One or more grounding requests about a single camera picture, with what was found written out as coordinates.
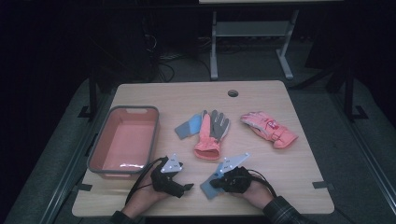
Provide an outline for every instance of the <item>pink tray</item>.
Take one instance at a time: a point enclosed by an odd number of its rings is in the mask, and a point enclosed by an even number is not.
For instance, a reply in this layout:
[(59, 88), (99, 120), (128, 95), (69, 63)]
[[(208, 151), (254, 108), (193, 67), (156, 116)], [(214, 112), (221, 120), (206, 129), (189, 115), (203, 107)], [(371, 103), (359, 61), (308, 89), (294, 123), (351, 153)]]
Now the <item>pink tray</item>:
[(88, 168), (103, 178), (131, 177), (150, 162), (159, 131), (154, 106), (116, 106), (96, 138)]

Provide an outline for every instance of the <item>glove finger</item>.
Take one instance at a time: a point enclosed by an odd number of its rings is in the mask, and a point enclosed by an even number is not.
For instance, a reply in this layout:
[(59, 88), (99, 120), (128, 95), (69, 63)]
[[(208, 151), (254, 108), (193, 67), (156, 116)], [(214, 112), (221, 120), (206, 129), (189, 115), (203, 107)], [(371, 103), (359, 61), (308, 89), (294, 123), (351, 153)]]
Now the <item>glove finger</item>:
[(221, 138), (223, 138), (228, 133), (228, 130), (230, 128), (230, 120), (225, 119), (224, 122), (222, 123), (221, 127), (224, 130), (223, 134), (221, 135)]
[(212, 114), (210, 115), (211, 118), (210, 121), (212, 121), (212, 124), (216, 122), (218, 116), (219, 116), (219, 112), (217, 110), (212, 111)]
[(205, 114), (207, 114), (207, 111), (206, 111), (206, 110), (203, 110), (203, 111), (202, 111), (202, 115), (201, 115), (201, 116), (202, 116), (202, 119), (204, 119)]
[(210, 135), (210, 117), (209, 114), (206, 113), (204, 115), (204, 118), (202, 119), (199, 136), (203, 138), (203, 137), (209, 137), (209, 135)]
[(216, 119), (216, 123), (218, 123), (219, 125), (221, 125), (221, 123), (224, 122), (224, 114), (220, 113), (218, 115), (218, 118)]

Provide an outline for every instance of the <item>glove cuff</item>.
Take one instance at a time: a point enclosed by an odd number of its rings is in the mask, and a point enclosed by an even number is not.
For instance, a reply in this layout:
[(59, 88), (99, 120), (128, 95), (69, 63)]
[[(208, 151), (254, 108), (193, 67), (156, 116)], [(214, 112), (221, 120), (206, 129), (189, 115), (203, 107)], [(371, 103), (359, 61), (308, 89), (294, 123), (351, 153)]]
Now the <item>glove cuff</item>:
[(220, 157), (220, 142), (214, 137), (201, 138), (194, 147), (194, 154), (198, 158), (215, 161)]

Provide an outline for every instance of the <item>orange glove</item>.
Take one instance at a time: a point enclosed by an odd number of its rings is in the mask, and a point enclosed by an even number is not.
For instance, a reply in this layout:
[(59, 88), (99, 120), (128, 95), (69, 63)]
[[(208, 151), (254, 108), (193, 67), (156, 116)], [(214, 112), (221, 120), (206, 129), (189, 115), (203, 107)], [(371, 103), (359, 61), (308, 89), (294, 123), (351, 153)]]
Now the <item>orange glove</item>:
[(241, 121), (248, 124), (258, 136), (274, 142), (275, 148), (287, 147), (298, 138), (297, 134), (278, 124), (271, 116), (262, 111), (242, 115)]
[(212, 111), (211, 116), (206, 110), (202, 113), (202, 124), (199, 132), (199, 142), (194, 147), (198, 158), (214, 161), (220, 157), (220, 142), (227, 134), (230, 120), (223, 113)]

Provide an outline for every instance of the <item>wooden table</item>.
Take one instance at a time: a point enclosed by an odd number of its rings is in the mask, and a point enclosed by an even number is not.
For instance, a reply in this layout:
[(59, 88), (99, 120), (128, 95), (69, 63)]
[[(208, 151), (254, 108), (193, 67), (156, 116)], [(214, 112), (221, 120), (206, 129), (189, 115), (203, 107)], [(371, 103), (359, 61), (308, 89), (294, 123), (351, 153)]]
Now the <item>wooden table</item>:
[[(238, 92), (230, 97), (228, 91)], [(280, 81), (190, 82), (128, 84), (119, 86), (112, 106), (154, 105), (160, 111), (161, 129), (154, 158), (176, 153), (183, 170), (174, 180), (182, 185), (194, 183), (182, 198), (170, 197), (151, 207), (144, 216), (249, 216), (262, 211), (243, 199), (227, 193), (209, 201), (200, 189), (219, 162), (194, 156), (192, 149), (198, 135), (179, 140), (174, 129), (193, 114), (217, 109), (231, 121), (230, 131), (221, 144), (221, 157), (248, 152), (251, 156), (241, 165), (262, 173), (275, 188), (303, 214), (329, 214), (333, 211), (327, 189), (315, 189), (313, 182), (323, 181), (304, 130), (296, 115), (284, 84)], [(241, 115), (265, 111), (299, 138), (287, 149), (274, 149), (242, 123)], [(134, 181), (106, 180), (87, 170), (83, 184), (90, 191), (80, 190), (73, 206), (77, 217), (111, 216), (120, 210)]]

